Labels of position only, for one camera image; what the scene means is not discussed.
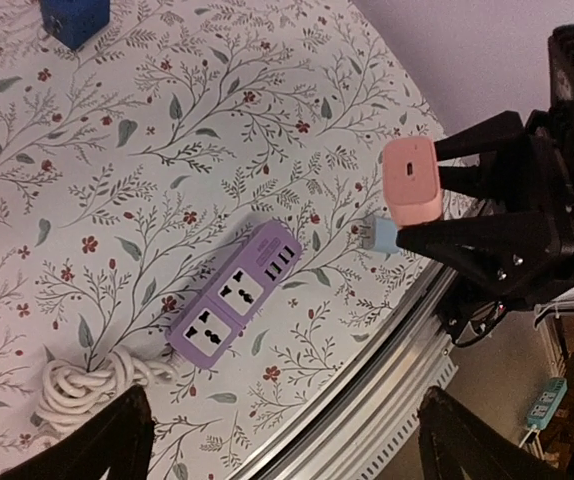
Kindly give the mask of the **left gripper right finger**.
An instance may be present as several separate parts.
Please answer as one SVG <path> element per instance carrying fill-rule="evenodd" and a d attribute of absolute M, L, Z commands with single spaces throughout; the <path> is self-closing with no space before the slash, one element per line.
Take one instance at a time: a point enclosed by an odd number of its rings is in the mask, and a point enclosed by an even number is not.
<path fill-rule="evenodd" d="M 438 386 L 418 410 L 423 476 L 439 479 L 564 479 L 564 472 L 503 438 Z"/>

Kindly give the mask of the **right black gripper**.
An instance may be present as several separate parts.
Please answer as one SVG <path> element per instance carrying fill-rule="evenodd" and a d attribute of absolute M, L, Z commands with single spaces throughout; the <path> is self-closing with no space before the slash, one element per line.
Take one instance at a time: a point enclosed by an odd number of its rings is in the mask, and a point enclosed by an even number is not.
<path fill-rule="evenodd" d="M 512 310 L 529 310 L 574 289 L 574 166 L 553 118 L 523 125 L 504 111 L 434 143 L 440 162 L 476 155 L 474 166 L 439 167 L 444 190 L 501 202 L 503 214 L 401 229 L 397 245 L 460 273 Z"/>

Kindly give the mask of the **pink plug adapter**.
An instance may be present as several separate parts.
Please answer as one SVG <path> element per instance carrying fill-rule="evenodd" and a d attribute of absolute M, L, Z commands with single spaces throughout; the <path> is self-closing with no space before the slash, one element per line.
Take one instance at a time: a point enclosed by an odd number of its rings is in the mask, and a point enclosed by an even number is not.
<path fill-rule="evenodd" d="M 383 195 L 396 226 L 438 220 L 443 195 L 434 142 L 426 136 L 390 141 L 383 149 Z"/>

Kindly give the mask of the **purple power strip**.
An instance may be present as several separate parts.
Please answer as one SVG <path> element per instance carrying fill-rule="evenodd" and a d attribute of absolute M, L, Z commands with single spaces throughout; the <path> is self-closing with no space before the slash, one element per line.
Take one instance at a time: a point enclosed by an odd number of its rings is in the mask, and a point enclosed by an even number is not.
<path fill-rule="evenodd" d="M 301 254 L 300 242 L 283 223 L 258 225 L 174 320 L 167 333 L 171 348 L 196 367 L 213 367 Z"/>

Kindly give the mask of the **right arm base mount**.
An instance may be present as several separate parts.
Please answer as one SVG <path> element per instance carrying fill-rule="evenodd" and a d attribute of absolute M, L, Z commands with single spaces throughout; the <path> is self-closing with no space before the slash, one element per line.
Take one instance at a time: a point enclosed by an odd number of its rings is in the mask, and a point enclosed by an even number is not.
<path fill-rule="evenodd" d="M 441 298 L 436 315 L 457 348 L 471 347 L 486 338 L 506 317 L 508 310 L 476 285 L 457 277 Z"/>

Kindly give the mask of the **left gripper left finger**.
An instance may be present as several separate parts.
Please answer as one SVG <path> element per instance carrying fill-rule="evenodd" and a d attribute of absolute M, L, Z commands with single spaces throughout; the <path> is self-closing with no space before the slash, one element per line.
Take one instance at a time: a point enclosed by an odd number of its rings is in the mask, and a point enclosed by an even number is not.
<path fill-rule="evenodd" d="M 57 445 L 0 474 L 0 480 L 145 479 L 155 422 L 134 385 Z"/>

